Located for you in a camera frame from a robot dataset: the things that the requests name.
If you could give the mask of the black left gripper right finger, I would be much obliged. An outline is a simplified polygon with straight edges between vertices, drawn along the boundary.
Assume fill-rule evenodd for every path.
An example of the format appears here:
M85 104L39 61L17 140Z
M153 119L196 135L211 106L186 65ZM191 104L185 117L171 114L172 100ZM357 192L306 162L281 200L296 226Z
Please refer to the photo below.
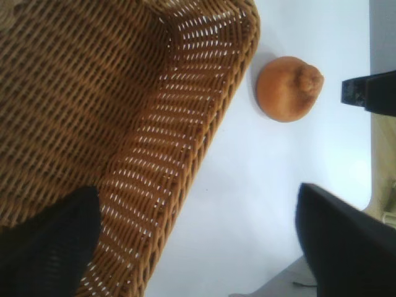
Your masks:
M394 228L310 183L295 224L318 296L395 296Z

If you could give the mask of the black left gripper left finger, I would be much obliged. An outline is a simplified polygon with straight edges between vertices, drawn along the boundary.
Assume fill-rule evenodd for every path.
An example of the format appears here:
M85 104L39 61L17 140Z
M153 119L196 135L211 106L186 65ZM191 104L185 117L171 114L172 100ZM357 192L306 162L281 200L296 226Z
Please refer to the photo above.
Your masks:
M85 186L1 233L1 296L74 296L101 232L98 192Z

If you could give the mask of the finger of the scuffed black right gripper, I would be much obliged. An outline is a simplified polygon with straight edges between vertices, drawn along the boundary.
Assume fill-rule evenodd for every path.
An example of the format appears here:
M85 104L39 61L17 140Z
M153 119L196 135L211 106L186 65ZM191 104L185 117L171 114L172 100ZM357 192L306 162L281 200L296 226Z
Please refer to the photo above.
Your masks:
M341 102L363 107L381 115L395 115L395 71L384 72L342 82Z

